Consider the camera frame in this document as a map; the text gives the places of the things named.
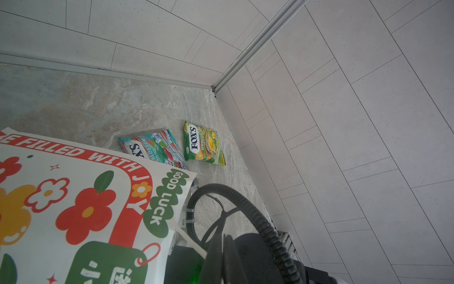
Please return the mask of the white floral paper bag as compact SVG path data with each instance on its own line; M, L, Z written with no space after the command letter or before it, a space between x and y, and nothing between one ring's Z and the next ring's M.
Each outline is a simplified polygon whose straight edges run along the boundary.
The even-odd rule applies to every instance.
M1 131L1 282L161 284L194 172Z

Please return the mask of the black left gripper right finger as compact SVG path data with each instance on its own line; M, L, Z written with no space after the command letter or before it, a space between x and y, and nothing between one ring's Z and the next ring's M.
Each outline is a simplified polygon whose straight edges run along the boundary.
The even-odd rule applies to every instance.
M231 235L223 240L223 281L225 284L247 284L248 279Z

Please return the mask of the yellow green Fox's candy packet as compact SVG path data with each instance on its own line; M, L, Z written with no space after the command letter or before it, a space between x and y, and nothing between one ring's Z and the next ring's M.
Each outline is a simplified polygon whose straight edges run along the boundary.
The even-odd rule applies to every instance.
M184 158L225 166L221 142L215 130L190 122L184 125Z

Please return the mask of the teal Fox's candy packet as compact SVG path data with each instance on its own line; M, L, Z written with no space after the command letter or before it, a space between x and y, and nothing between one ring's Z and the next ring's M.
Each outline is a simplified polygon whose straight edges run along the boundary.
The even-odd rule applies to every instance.
M127 154L189 170L183 152L169 129L119 137L118 142Z

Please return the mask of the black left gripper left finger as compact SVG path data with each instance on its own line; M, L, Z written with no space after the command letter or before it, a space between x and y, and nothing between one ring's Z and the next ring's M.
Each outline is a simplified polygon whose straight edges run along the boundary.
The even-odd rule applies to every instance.
M222 283L222 235L215 234L210 242L202 270L199 274L199 284Z

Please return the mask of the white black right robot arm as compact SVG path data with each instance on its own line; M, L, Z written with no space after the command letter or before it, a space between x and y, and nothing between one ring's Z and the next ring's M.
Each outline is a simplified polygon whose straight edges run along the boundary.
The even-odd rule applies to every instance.
M204 197L220 195L234 204L199 238L195 207ZM236 239L224 233L227 219L242 213L256 229ZM343 284L345 280L305 266L290 245L290 236L278 231L252 202L218 183L198 188L186 207L187 246L175 246L167 259L166 284Z

